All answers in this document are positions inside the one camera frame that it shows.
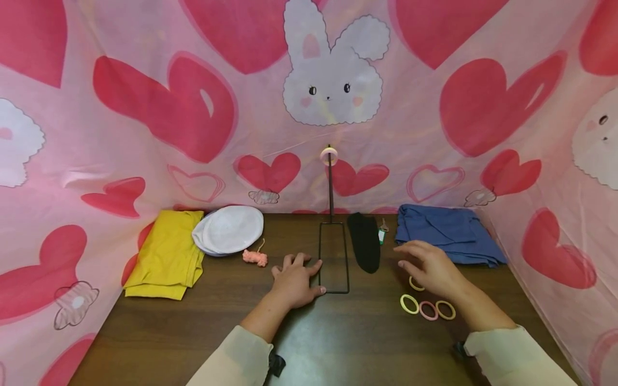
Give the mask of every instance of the black metal stand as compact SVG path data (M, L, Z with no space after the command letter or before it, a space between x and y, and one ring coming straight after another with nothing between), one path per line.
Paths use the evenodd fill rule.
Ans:
M332 217L335 214L334 203L332 200L332 164L331 154L328 154L328 203L329 203L329 221L320 223L320 241L318 243L318 259L322 259L322 226L324 225L341 225L341 232L344 240L344 253L345 253L345 279L347 281L347 289L345 291L330 291L326 289L326 293L350 293L350 267L347 260L347 245L345 244L345 225L342 222L333 222ZM318 273L318 285L322 284L321 272Z

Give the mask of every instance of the left hand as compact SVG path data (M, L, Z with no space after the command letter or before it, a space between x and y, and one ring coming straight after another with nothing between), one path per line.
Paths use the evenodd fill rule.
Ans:
M322 260L318 260L313 266L305 267L304 262L309 260L311 256L304 253L296 257L288 254L283 258L283 268L272 269L274 283L270 295L284 302L289 309L305 306L326 293L324 287L309 287L309 278L317 274L322 266Z

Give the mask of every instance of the green key tag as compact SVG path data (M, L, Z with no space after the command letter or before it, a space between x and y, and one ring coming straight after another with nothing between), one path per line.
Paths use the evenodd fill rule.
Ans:
M384 235L386 234L385 231L378 229L378 240L380 240L380 245L384 244Z

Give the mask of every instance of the keychain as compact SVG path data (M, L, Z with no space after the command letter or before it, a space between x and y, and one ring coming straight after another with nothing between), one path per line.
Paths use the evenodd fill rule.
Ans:
M382 225L378 229L378 239L380 240L380 245L384 244L384 235L388 232L388 226L386 226L386 221L382 218Z

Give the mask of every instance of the bunny ear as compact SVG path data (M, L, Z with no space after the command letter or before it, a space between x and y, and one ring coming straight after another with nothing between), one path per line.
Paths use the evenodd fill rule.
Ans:
M352 48L361 58L376 61L388 50L390 34L386 23L371 15L363 16L341 33L332 50Z
M324 17L313 1L288 1L283 17L292 66L330 52Z

